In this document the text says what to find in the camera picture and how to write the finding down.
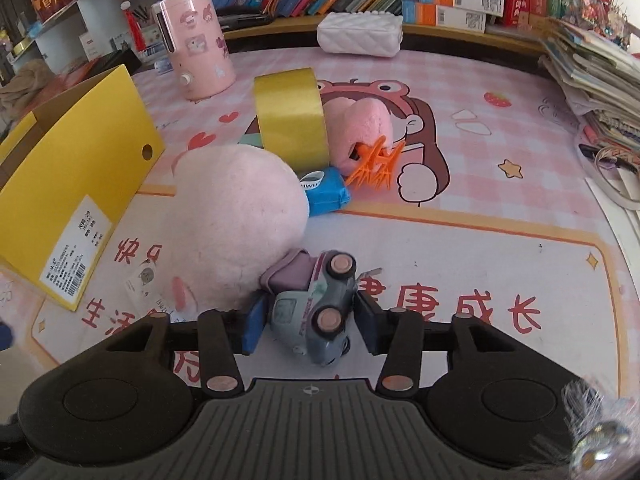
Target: pink cylinder container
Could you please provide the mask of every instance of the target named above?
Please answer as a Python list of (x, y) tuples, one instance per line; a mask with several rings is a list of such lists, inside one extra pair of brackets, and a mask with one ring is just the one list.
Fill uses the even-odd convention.
[(162, 0), (153, 12), (187, 99), (204, 99), (233, 84), (236, 73), (211, 0)]

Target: cartoon frog eye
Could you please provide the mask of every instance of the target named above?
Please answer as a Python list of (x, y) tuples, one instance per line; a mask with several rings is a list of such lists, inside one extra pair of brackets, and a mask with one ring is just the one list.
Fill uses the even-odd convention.
[(398, 81), (376, 81), (375, 85), (378, 90), (388, 92), (389, 94), (396, 94), (402, 91), (404, 91), (404, 94), (407, 94), (407, 88)]

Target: white knob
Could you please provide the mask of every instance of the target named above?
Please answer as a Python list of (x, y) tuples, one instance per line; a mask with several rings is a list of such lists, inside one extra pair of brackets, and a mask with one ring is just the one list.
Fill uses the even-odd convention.
[(180, 84), (182, 86), (187, 86), (193, 81), (193, 76), (189, 72), (185, 72), (184, 74), (180, 74)]

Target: white quilted case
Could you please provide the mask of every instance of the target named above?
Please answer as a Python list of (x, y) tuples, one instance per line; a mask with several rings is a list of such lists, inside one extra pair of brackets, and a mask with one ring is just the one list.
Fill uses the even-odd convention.
[(393, 57), (402, 41), (402, 16), (389, 12), (331, 12), (318, 25), (318, 44), (332, 54)]

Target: stack of papers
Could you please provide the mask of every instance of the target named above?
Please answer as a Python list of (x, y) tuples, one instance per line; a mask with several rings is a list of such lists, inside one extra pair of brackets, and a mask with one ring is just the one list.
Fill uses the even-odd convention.
[(640, 60), (594, 32), (553, 24), (541, 61), (572, 111), (592, 127), (590, 141), (640, 155)]

